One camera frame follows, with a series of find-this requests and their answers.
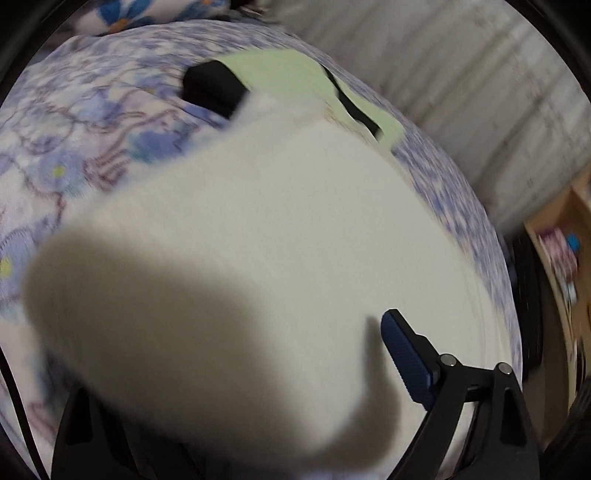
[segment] black frame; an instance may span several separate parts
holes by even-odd
[[[562,56],[591,98],[591,29],[586,2],[507,0]],[[17,0],[4,6],[0,20],[0,105],[43,42],[86,0]],[[0,471],[8,478],[33,480],[0,427]]]

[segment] bed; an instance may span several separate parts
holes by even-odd
[[[438,145],[329,56],[262,24],[211,20],[74,37],[28,67],[0,109],[0,342],[47,468],[72,379],[42,353],[24,316],[19,284],[26,266],[45,239],[93,202],[213,141],[228,121],[179,98],[183,73],[211,57],[253,47],[298,50],[398,119],[404,136],[392,154],[478,273],[521,378],[511,286],[484,208]],[[28,461],[0,387],[0,423]]]

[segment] floral pillow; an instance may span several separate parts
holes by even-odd
[[[104,35],[128,28],[211,18],[228,12],[230,0],[104,0],[82,16],[77,35]]]

